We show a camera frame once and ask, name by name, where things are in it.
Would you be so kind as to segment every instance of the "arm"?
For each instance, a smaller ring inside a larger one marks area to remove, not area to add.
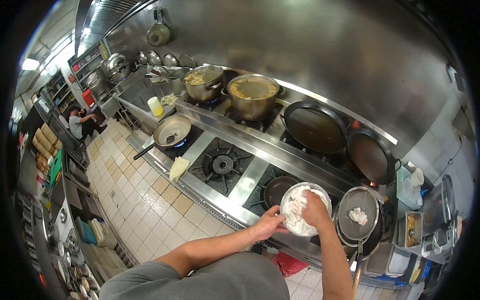
[[[335,225],[318,195],[306,191],[306,197],[307,207],[303,209],[302,216],[307,224],[317,228],[322,245],[324,299],[352,299],[350,268]]]
[[[93,119],[95,117],[94,114],[88,115],[86,117],[80,118],[80,123],[85,123],[89,119]]]
[[[189,241],[171,252],[155,259],[174,268],[180,277],[185,277],[192,270],[200,269],[245,247],[269,238],[275,232],[287,233],[279,226],[285,221],[284,215],[275,215],[278,205],[264,213],[257,224],[227,235]]]

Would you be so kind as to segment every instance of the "small cup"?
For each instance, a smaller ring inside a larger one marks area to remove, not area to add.
[[[410,175],[410,180],[412,180],[413,186],[420,186],[423,184],[424,181],[423,172],[420,168],[416,168],[413,171],[412,175]]]

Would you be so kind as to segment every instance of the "hand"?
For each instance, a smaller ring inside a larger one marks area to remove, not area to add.
[[[320,196],[309,190],[304,191],[304,195],[307,198],[307,207],[302,209],[301,214],[305,222],[317,230],[323,227],[322,224],[325,222],[331,222],[327,208]]]
[[[250,227],[256,240],[266,240],[275,232],[288,233],[288,229],[282,224],[287,218],[284,215],[275,215],[279,209],[279,205],[274,205],[263,214],[257,224]]]

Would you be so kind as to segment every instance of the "white flour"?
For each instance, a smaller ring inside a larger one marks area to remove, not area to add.
[[[285,195],[288,199],[285,201],[282,211],[287,220],[284,222],[285,227],[291,232],[300,236],[314,236],[318,234],[315,227],[308,225],[301,215],[301,210],[307,206],[307,198],[303,196],[303,191],[310,190],[313,193],[320,196],[325,207],[328,207],[328,202],[321,191],[313,190],[308,185],[299,186],[291,190],[288,195]]]

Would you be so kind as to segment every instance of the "man's right hand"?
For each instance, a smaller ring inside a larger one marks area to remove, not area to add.
[[[304,193],[307,198],[307,207],[302,209],[301,214],[305,222],[317,229],[322,228],[325,222],[332,222],[320,196],[309,190]]]

